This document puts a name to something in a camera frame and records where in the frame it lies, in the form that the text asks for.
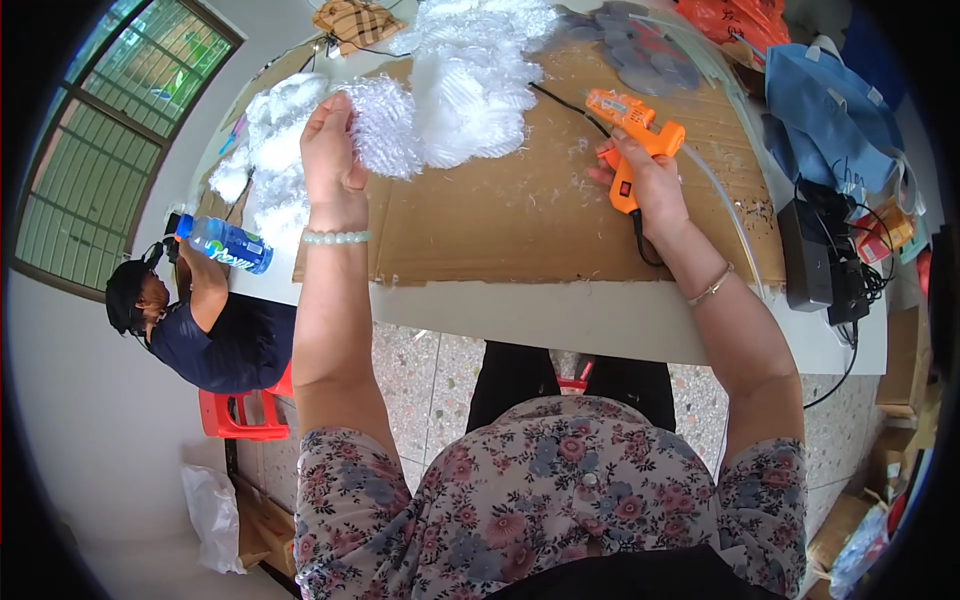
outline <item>terrazzo floor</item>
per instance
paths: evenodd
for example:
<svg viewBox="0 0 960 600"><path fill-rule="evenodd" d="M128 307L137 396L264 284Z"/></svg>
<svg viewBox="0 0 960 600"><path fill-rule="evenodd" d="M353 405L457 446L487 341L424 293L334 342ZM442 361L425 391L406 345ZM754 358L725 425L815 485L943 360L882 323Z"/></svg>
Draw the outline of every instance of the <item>terrazzo floor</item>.
<svg viewBox="0 0 960 600"><path fill-rule="evenodd" d="M463 434L485 342L436 331L375 324L373 368L407 483L415 490L425 466ZM558 372L573 374L576 354L551 352ZM727 394L709 367L669 365L677 432L714 474L725 445ZM802 375L804 402L829 390L839 375ZM857 486L863 457L882 426L874 406L878 375L851 375L827 401L806 411L806 525L812 538L844 488ZM299 441L293 400L280 398L277 412L290 424L282 442L237 444L241 471L293 512Z"/></svg>

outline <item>table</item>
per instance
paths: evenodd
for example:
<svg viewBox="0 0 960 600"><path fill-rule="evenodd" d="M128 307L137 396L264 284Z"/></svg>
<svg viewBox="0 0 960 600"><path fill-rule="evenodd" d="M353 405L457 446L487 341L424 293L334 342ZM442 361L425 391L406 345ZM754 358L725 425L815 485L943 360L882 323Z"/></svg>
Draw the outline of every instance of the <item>table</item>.
<svg viewBox="0 0 960 600"><path fill-rule="evenodd" d="M592 8L586 0L566 4L574 10ZM413 0L400 8L396 12L406 19L414 9ZM383 61L369 53L350 58L350 63L318 60L316 69L323 70L331 81L342 81L366 73ZM758 121L763 106L751 109L751 117ZM227 135L219 132L204 157L215 159ZM212 164L211 160L201 165L198 173ZM793 185L779 172L771 179L771 197L775 209L780 210L792 198ZM245 211L244 221L249 222L251 217ZM291 282L294 260L292 253L277 251L264 275L233 269L230 290L297 304L301 286ZM766 304L783 330L799 371L843 373L852 353L827 325L826 311L795 312L784 295L768 291L767 296ZM537 285L466 281L431 282L422 287L371 284L371 303L373 318L382 323L527 346L707 364L690 309L676 284L669 281ZM861 320L859 352L852 373L885 372L886 312L884 299L871 306L870 315Z"/></svg>

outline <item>plaid cloth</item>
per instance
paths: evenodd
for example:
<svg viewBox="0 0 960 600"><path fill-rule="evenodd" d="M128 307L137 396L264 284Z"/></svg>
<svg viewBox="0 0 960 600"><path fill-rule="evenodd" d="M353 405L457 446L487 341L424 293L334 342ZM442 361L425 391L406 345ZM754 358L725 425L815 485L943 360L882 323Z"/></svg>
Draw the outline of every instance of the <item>plaid cloth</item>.
<svg viewBox="0 0 960 600"><path fill-rule="evenodd" d="M314 12L313 25L333 34L344 56L386 39L404 27L387 9L360 0L330 0Z"/></svg>

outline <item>woman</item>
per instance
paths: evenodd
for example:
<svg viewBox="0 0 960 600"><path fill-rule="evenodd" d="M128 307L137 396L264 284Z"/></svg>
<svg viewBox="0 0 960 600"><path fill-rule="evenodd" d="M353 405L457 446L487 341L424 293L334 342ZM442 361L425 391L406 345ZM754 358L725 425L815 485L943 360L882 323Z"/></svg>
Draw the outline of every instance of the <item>woman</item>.
<svg viewBox="0 0 960 600"><path fill-rule="evenodd" d="M349 121L348 98L333 96L300 141L314 232L367 227L367 174ZM490 344L469 432L411 496L373 377L366 245L310 245L293 358L304 434L295 552L305 598L797 593L804 416L790 350L690 223L676 162L650 158L623 132L611 145L634 168L645 235L695 304L710 364L730 395L719 484L669 431L672 411L656 401L662 391L641 394L622 373L607 379L625 401L557 397L545 350ZM612 180L604 161L590 174ZM607 372L623 367L611 362ZM491 384L490 368L513 383L512 400L496 397L509 386ZM662 386L665 368L644 369ZM655 422L641 413L646 406Z"/></svg>
<svg viewBox="0 0 960 600"><path fill-rule="evenodd" d="M107 318L180 377L214 394L274 386L290 364L297 307L234 294L223 264L180 242L178 301L154 269L161 257L120 264L107 281Z"/></svg>

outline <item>window frame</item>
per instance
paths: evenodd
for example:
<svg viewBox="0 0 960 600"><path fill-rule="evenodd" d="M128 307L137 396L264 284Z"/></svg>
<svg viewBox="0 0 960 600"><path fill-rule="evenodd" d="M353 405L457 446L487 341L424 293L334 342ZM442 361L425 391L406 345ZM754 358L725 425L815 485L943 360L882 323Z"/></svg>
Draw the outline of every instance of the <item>window frame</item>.
<svg viewBox="0 0 960 600"><path fill-rule="evenodd" d="M244 42L244 38L240 37L239 34L233 31L226 23L220 20L219 17L211 12L207 7L200 4L197 0L177 0L177 2L182 4L184 8L196 14L207 27L212 29L226 42L228 42L230 44L230 50L224 55L223 59L220 60L217 66L210 71L210 74L201 83L200 87L197 88L197 92L193 95L193 98L190 99L190 102L184 108L183 115L174 124L173 128L170 130L170 133L166 137L163 137L162 135L151 130L146 125L133 120L132 117L128 116L123 111L110 106L103 100L100 100L95 95L82 88L83 81L86 80L100 59L107 53L107 51L109 51L110 46L112 46L113 43L119 39L123 32L131 26L133 21L154 1L155 0L143 0L136 6L135 9L131 11L130 14L128 14L117 24L114 30L110 32L110 35L90 55L90 58L84 65L84 68L81 69L77 77L74 78L74 82L76 83L67 81L65 72L62 74L62 77L58 82L58 89L63 89L65 94L60 100L60 104L57 106L57 109L54 111L52 118L47 123L46 129L43 130L43 133L39 138L39 142L35 145L35 153L31 158L30 168L27 170L27 177L24 179L23 188L20 190L17 198L16 217L13 224L13 235L16 238L19 238L20 235L20 228L23 225L23 218L27 209L27 200L31 193L33 181L36 179L36 174L39 170L40 164L49 150L50 143L53 141L53 137L60 124L60 120L70 107L71 101L77 100L86 104L88 107L103 113L107 118L116 122L121 127L124 127L134 134L145 138L148 143L155 144L159 148L156 162L151 169L146 182L144 183L143 191L140 193L140 197L135 201L130 227L127 230L127 239L124 245L124 255L131 254L133 238L136 235L136 230L140 226L140 219L143 217L143 210L146 207L147 200L150 198L150 193L153 191L154 183L156 183L156 176L159 173L160 168L163 166L163 162L166 160L166 157L170 152L170 148L173 146L174 140L177 139L177 136L180 134L180 129L186 123L186 120L193 111L194 107L204 96L207 87L213 82L214 79L216 79L217 75L220 73L220 69L227 64L227 62L233 57L233 54ZM106 301L104 292L87 287L81 283L77 283L76 281L71 281L61 276L48 273L39 267L18 258L15 255L12 256L11 266L22 275L51 287L58 288L69 294L73 294L74 296L80 296L81 298L98 302Z"/></svg>

